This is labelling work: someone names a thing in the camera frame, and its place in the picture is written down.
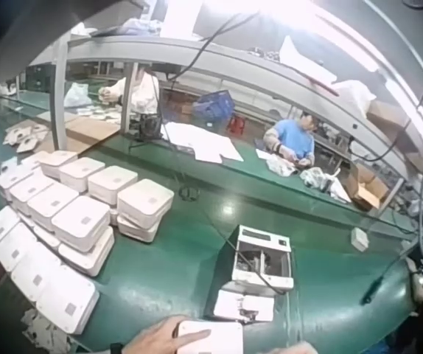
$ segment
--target worker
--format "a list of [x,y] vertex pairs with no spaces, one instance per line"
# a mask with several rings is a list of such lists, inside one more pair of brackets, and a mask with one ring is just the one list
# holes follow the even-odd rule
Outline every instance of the worker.
[[315,140],[311,134],[316,128],[316,119],[303,112],[300,119],[284,119],[277,122],[264,134],[268,150],[299,167],[310,167],[315,163]]
[[[99,100],[122,105],[125,83],[126,77],[123,77],[113,86],[100,88]],[[158,78],[146,66],[139,66],[131,89],[131,111],[137,114],[157,114],[158,97]]]
[[[202,330],[174,338],[177,326],[187,318],[174,316],[165,319],[140,332],[128,345],[117,352],[122,354],[174,354],[179,348],[194,341],[200,341],[210,335],[210,330]],[[116,354],[114,350],[107,350],[98,354]],[[310,344],[299,343],[287,349],[275,349],[268,354],[318,354]]]

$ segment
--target hand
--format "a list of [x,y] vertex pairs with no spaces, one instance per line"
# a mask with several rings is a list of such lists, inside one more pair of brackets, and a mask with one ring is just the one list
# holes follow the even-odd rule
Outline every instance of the hand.
[[274,349],[268,354],[318,354],[318,352],[310,343],[303,341],[287,349]]
[[186,334],[173,338],[172,334],[185,316],[174,316],[153,325],[134,338],[122,354],[174,354],[177,349],[194,341],[199,341],[210,335],[209,330]]
[[102,102],[117,102],[119,98],[118,92],[113,91],[110,87],[101,87],[99,90],[99,100]]

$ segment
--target white square device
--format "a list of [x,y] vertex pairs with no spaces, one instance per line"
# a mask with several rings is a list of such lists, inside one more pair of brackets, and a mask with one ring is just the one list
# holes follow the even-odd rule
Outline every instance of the white square device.
[[67,334],[81,334],[98,299],[93,282],[62,265],[41,293],[36,308]]
[[78,191],[55,182],[28,201],[28,210],[36,223],[53,232],[53,216],[78,196]]
[[61,182],[66,186],[78,192],[85,192],[87,190],[87,178],[103,170],[105,163],[82,157],[76,161],[65,164],[59,168],[59,176]]
[[11,229],[20,221],[16,211],[10,206],[4,206],[0,211],[0,240],[9,233]]
[[118,193],[118,212],[143,229],[149,229],[172,206],[174,192],[166,187],[142,179]]
[[110,223],[110,207],[81,195],[52,219],[56,237],[73,248],[87,252]]
[[110,205],[116,205],[118,192],[138,181],[138,173],[110,166],[88,177],[88,193]]

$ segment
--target white packaging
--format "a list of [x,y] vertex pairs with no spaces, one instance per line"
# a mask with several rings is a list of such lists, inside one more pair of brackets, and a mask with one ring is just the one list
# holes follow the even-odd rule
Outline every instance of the white packaging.
[[60,259],[41,243],[36,242],[13,270],[10,277],[18,289],[31,302],[35,302],[61,267]]
[[182,321],[177,337],[210,330],[210,335],[199,341],[184,345],[177,354],[242,354],[244,350],[242,324],[238,322]]
[[51,186],[55,181],[49,177],[33,174],[22,182],[10,188],[13,206],[20,212],[29,216],[28,200],[33,198],[39,192]]
[[68,334],[81,334],[99,299],[93,282],[62,265],[36,302],[49,321]]
[[357,250],[364,252],[368,248],[367,234],[358,227],[354,227],[351,231],[351,244]]
[[78,191],[55,182],[28,201],[28,210],[35,222],[53,232],[51,219],[78,196]]
[[142,229],[149,229],[172,206],[174,192],[143,179],[118,193],[118,213]]
[[110,166],[88,177],[88,193],[110,205],[116,205],[118,192],[138,181],[138,173]]
[[74,162],[63,165],[59,169],[61,182],[78,192],[87,190],[87,178],[105,168],[103,162],[82,157]]
[[35,242],[36,237],[25,224],[17,223],[0,241],[0,263],[5,271],[11,272]]
[[41,226],[35,225],[33,228],[33,232],[40,240],[42,240],[46,245],[57,251],[59,248],[61,241],[59,241],[54,234],[51,232],[46,231]]
[[81,195],[52,219],[56,237],[81,252],[91,249],[110,223],[110,207]]
[[40,158],[41,169],[49,177],[59,179],[59,167],[77,160],[77,153],[64,150],[56,150],[48,156]]
[[151,243],[154,240],[155,234],[158,231],[159,223],[161,222],[161,219],[159,219],[149,229],[142,229],[141,227],[123,218],[121,215],[118,215],[116,220],[120,233],[147,243]]
[[5,206],[0,211],[0,240],[20,221],[16,211],[10,206]]
[[31,168],[23,165],[14,167],[0,175],[0,193],[8,201],[12,201],[9,189],[33,174]]
[[100,272],[114,243],[113,229],[109,226],[87,253],[79,252],[70,246],[61,244],[59,254],[77,270],[95,277]]

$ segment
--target green workbench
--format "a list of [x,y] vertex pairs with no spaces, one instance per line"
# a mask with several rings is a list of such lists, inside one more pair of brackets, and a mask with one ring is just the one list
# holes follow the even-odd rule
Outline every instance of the green workbench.
[[[10,146],[1,144],[4,129],[24,118],[0,112],[0,161],[15,155]],[[175,160],[160,145],[136,147],[129,154],[129,145],[130,140],[117,135],[84,156],[135,170],[140,178],[151,178],[176,192],[174,175],[179,168],[189,183],[200,188],[200,198],[185,202],[176,196],[150,245],[116,235],[113,250],[94,279],[100,300],[84,333],[75,338],[84,347],[104,350],[111,342],[128,341],[165,316],[203,316],[224,242],[201,210],[224,235],[242,223],[286,235],[293,246],[295,287],[277,298],[273,322],[245,326],[246,353],[303,339],[319,353],[359,353],[412,311],[404,263],[385,278],[370,305],[360,305],[368,286],[399,251],[399,240],[388,235],[404,237],[389,220],[373,227],[381,229],[371,233],[369,250],[359,254],[349,233],[363,215],[299,186],[297,178],[268,173],[263,161],[247,163],[253,147],[237,145],[246,162],[243,167],[239,162],[224,166],[196,162],[182,153]],[[4,205],[0,196],[0,209]],[[3,287],[16,292],[9,280]],[[12,298],[0,291],[0,308]]]

